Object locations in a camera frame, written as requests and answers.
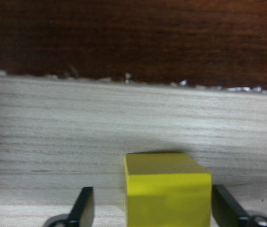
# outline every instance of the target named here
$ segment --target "light wood surface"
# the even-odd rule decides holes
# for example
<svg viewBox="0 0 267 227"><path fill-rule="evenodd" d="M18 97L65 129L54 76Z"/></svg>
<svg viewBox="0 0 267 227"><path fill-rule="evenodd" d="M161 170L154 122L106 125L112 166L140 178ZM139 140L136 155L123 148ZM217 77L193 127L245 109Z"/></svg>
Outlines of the light wood surface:
<svg viewBox="0 0 267 227"><path fill-rule="evenodd" d="M94 186L94 226L124 227L124 154L164 150L267 213L267 95L0 77L0 226L42 226Z"/></svg>

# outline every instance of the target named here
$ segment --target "yellow block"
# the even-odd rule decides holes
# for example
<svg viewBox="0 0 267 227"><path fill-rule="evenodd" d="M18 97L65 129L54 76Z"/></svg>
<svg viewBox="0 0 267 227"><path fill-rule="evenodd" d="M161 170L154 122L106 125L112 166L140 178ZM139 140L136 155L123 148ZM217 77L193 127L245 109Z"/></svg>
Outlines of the yellow block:
<svg viewBox="0 0 267 227"><path fill-rule="evenodd" d="M211 174L182 153L127 154L128 227L209 227Z"/></svg>

